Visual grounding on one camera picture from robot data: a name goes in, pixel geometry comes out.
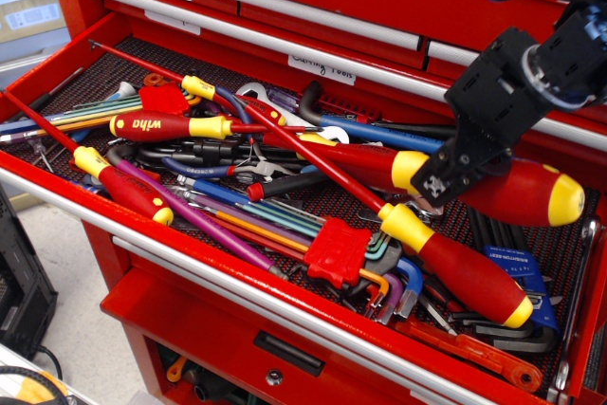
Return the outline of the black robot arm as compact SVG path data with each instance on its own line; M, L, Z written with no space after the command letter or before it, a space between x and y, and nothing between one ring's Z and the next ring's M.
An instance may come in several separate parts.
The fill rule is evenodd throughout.
M433 206L504 175L507 152L550 112L606 101L606 0L563 0L552 34L500 34L446 92L456 132L412 178Z

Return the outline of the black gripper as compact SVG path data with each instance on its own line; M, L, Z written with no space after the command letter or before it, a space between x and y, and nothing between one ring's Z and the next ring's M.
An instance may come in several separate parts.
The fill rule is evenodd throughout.
M525 31L500 34L447 91L456 117L447 140L411 178L434 207L463 195L485 176L509 173L513 147L553 109L524 74L523 56L537 42Z

